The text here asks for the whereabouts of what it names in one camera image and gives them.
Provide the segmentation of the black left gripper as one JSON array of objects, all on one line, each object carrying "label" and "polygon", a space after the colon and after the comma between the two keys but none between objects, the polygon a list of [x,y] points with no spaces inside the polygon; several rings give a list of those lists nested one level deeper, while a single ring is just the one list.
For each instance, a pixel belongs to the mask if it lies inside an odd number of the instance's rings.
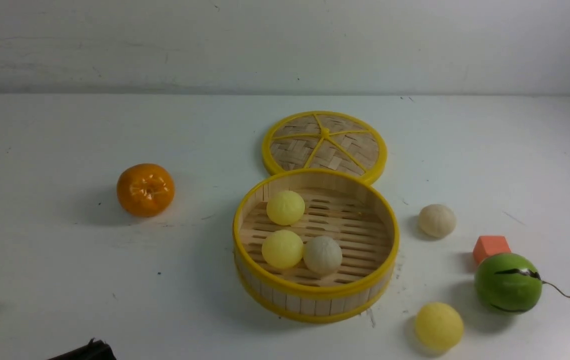
[{"label": "black left gripper", "polygon": [[53,357],[51,360],[117,360],[117,358],[110,345],[93,338],[88,344]]}]

